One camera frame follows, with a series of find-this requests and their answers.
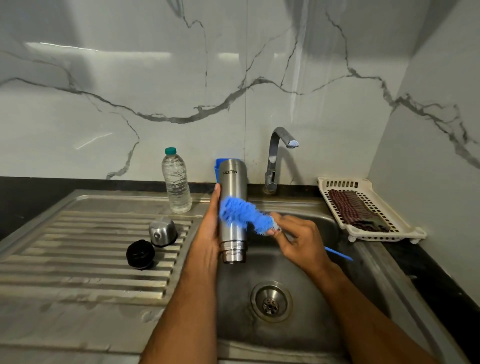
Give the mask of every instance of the hand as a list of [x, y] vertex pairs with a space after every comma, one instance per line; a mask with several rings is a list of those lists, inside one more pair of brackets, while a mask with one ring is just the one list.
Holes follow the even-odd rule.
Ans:
[[[327, 256], [315, 223], [295, 216], [281, 216], [276, 212], [272, 212], [271, 216], [281, 230], [269, 230], [267, 234], [275, 237], [283, 255], [312, 279], [324, 275], [333, 263]], [[289, 241], [282, 230], [290, 233], [293, 241]]]
[[214, 248], [217, 252], [220, 250], [218, 240], [218, 199], [220, 198], [220, 185], [217, 183], [210, 198], [210, 205], [200, 223], [197, 234], [192, 245]]

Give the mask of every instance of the right hand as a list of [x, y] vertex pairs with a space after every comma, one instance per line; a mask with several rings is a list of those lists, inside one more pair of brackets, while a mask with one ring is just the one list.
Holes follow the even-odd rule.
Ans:
[[[281, 216], [276, 212], [270, 215], [281, 230], [269, 230], [267, 234], [276, 239], [283, 255], [311, 278], [325, 274], [332, 261], [327, 256], [315, 223], [295, 216]], [[293, 241], [288, 240], [283, 231], [291, 234], [294, 237]]]

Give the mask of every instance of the sink drain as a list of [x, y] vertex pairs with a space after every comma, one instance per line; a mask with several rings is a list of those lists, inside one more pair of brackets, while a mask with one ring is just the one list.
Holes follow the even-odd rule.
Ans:
[[292, 297], [288, 290], [276, 281], [262, 282], [250, 295], [255, 313], [267, 322], [285, 320], [292, 310]]

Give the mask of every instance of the left hand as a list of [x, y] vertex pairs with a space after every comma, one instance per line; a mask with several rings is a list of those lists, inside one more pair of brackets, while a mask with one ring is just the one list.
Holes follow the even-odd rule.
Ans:
[[220, 241], [218, 240], [218, 200], [220, 198], [220, 185], [217, 183], [210, 198], [210, 206], [200, 223], [197, 234], [192, 244], [197, 246], [211, 247], [218, 253]]

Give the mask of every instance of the plastic water bottle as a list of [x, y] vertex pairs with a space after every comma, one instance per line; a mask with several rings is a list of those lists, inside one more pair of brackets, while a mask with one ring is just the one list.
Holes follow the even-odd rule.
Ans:
[[162, 172], [167, 185], [170, 208], [176, 214], [183, 214], [192, 208], [192, 197], [187, 182], [187, 168], [175, 148], [165, 149]]

